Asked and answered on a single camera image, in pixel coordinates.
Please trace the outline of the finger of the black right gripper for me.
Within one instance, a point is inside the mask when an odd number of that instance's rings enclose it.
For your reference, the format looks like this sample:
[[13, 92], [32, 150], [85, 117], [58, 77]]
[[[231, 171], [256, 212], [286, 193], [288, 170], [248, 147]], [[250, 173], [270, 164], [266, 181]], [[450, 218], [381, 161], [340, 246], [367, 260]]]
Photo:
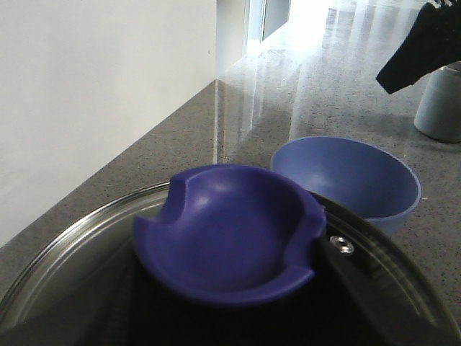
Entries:
[[460, 2], [425, 3], [376, 81], [389, 94], [460, 60]]

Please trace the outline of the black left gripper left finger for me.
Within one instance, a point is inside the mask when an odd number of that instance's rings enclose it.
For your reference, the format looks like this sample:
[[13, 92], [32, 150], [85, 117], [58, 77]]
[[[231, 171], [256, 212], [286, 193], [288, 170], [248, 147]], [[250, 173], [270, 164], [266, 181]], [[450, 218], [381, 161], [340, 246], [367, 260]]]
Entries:
[[133, 252], [110, 259], [71, 293], [1, 333], [2, 345], [130, 345], [135, 284], [143, 269]]

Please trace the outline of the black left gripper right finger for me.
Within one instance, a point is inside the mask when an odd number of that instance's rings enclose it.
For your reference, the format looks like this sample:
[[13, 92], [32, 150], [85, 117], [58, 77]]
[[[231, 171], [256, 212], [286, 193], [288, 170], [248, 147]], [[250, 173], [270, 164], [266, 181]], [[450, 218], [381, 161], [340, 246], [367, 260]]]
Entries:
[[364, 319], [379, 345], [459, 345], [454, 319], [437, 321], [426, 299], [434, 290], [383, 232], [337, 203], [315, 195], [326, 226], [311, 246], [318, 274], [334, 285]]

